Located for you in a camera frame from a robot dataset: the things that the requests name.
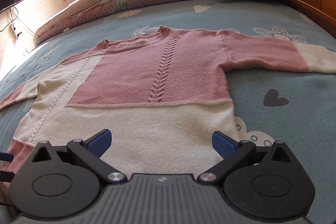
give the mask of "pink and white sweater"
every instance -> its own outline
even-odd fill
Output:
[[[2,110],[36,98],[9,147],[14,161],[2,168],[16,172],[40,140],[65,145],[108,128],[113,142],[102,159],[127,176],[197,176],[221,160],[211,146],[213,131],[240,140],[224,72],[251,67],[336,73],[336,53],[229,30],[163,26],[153,34],[104,40],[0,102]]]

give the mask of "robotic device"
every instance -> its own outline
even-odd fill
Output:
[[[191,174],[133,174],[99,159],[107,129],[66,146],[40,141],[14,176],[13,224],[307,224],[315,189],[288,146],[236,142],[219,131],[223,160]]]

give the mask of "sweater sleeve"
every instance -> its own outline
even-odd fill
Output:
[[[250,37],[222,30],[228,57],[225,70],[252,67],[290,72],[336,73],[336,52],[271,37]]]
[[[16,88],[11,94],[9,94],[2,101],[0,101],[0,111],[22,100],[37,97],[39,82],[51,79],[53,77],[53,74],[56,72],[59,64],[60,63],[39,73],[38,75],[28,80],[26,83]]]

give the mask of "sweater neckline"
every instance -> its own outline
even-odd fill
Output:
[[[160,26],[159,29],[154,33],[143,34],[138,37],[132,37],[128,39],[118,40],[118,41],[110,41],[104,39],[100,42],[97,46],[104,50],[106,53],[113,53],[113,52],[124,52],[136,48],[141,48],[153,44],[157,41],[162,40],[165,38],[169,33],[170,28],[166,26]],[[127,41],[132,41],[137,39],[137,42],[131,42],[129,44],[124,44],[119,46],[121,43],[125,43]]]

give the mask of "bed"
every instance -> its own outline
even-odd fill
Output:
[[[276,37],[281,33],[283,39],[295,37],[336,52],[333,0],[167,2],[104,16],[39,41],[31,57],[0,82],[0,99],[103,39],[138,37],[156,32],[160,25],[186,30],[229,29],[254,37]],[[274,140],[285,141],[316,188],[309,220],[315,224],[333,223],[336,219],[335,75],[251,68],[227,72],[226,79],[239,136],[261,146],[269,146]],[[29,113],[34,101],[35,98],[23,100],[0,111],[0,151],[10,146],[19,122]]]

